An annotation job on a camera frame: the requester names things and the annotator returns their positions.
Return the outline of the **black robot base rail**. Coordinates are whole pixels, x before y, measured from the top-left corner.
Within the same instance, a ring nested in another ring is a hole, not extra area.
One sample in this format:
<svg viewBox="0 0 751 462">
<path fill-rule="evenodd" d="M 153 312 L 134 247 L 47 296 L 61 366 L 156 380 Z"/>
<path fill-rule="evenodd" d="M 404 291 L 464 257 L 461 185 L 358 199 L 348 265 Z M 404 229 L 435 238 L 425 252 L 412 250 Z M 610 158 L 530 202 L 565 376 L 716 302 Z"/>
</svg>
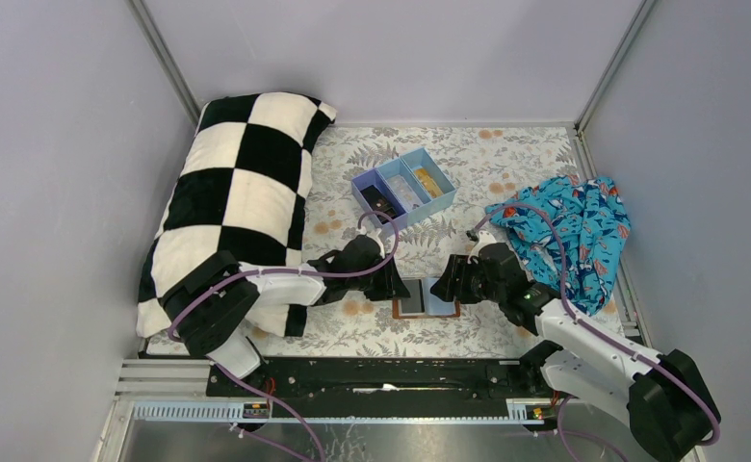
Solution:
<svg viewBox="0 0 751 462">
<path fill-rule="evenodd" d="M 373 420 L 548 419 L 565 393 L 516 359 L 271 357 L 236 384 L 209 371 L 209 398 L 251 398 L 257 388 L 305 418 Z"/>
</svg>

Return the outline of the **dark grey credit card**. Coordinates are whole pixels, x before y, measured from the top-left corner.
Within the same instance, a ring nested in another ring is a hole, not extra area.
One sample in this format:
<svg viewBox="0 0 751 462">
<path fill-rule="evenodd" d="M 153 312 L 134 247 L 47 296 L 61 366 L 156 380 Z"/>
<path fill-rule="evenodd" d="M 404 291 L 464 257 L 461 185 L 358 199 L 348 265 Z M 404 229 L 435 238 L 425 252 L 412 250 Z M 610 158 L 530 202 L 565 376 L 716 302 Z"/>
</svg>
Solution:
<svg viewBox="0 0 751 462">
<path fill-rule="evenodd" d="M 402 316 L 418 316 L 425 312 L 422 279 L 409 279 L 403 282 L 408 290 L 408 297 L 400 302 L 399 313 Z"/>
</svg>

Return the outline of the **brown leather card holder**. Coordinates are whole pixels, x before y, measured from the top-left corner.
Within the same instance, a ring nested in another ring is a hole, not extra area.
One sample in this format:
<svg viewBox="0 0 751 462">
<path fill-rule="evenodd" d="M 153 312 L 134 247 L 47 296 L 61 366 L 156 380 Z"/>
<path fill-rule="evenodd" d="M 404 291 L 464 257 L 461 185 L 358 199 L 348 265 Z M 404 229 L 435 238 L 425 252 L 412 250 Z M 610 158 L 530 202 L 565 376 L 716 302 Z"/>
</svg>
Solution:
<svg viewBox="0 0 751 462">
<path fill-rule="evenodd" d="M 394 299 L 392 305 L 392 318 L 395 320 L 419 320 L 419 319 L 455 319 L 461 315 L 460 304 L 445 302 L 432 295 L 430 287 L 438 280 L 437 277 L 414 278 L 423 280 L 425 312 L 418 316 L 402 316 L 399 313 L 401 299 Z"/>
</svg>

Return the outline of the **blue compartment organizer box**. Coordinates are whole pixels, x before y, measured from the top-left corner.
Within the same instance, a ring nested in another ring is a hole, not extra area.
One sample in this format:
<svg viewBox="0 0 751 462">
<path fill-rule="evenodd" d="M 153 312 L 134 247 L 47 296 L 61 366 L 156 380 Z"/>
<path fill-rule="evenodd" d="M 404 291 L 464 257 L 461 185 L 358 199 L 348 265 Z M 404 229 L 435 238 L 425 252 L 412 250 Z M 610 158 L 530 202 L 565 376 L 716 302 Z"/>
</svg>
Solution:
<svg viewBox="0 0 751 462">
<path fill-rule="evenodd" d="M 414 225 L 453 205 L 457 187 L 421 147 L 350 180 L 351 193 L 369 220 L 391 233 Z"/>
</svg>

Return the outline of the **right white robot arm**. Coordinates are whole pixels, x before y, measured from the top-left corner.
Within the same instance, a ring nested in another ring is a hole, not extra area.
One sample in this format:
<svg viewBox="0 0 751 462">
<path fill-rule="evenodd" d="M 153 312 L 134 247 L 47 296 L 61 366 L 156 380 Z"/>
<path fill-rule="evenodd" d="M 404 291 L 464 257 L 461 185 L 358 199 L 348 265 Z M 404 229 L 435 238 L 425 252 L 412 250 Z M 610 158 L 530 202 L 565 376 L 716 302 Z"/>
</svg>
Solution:
<svg viewBox="0 0 751 462">
<path fill-rule="evenodd" d="M 430 292 L 446 302 L 496 303 L 541 339 L 519 359 L 528 376 L 614 417 L 658 461 L 679 461 L 718 433 L 720 413 L 690 356 L 616 335 L 551 287 L 530 281 L 505 244 L 451 256 Z"/>
</svg>

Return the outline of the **silver grey credit card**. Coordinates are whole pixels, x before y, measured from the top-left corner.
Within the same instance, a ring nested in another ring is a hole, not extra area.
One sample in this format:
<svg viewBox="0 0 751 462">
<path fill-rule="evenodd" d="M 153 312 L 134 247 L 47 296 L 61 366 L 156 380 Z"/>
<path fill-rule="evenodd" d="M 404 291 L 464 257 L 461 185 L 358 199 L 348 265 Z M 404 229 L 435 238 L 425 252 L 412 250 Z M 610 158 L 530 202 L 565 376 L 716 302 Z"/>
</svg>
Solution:
<svg viewBox="0 0 751 462">
<path fill-rule="evenodd" d="M 390 177 L 387 183 L 405 210 L 414 210 L 423 205 L 421 197 L 415 193 L 404 177 L 400 175 Z"/>
</svg>

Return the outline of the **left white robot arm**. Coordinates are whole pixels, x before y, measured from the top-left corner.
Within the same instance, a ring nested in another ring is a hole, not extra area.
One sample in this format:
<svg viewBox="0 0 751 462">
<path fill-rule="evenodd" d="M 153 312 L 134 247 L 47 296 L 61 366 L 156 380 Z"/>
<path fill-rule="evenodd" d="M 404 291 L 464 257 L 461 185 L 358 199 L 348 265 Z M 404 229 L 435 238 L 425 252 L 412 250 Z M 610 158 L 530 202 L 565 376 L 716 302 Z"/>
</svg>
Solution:
<svg viewBox="0 0 751 462">
<path fill-rule="evenodd" d="M 362 293 L 370 301 L 408 298 L 394 256 L 377 237 L 360 234 L 341 250 L 298 267 L 256 266 L 228 251 L 209 257 L 165 295 L 168 336 L 238 378 L 263 363 L 238 326 L 253 309 L 318 306 Z"/>
</svg>

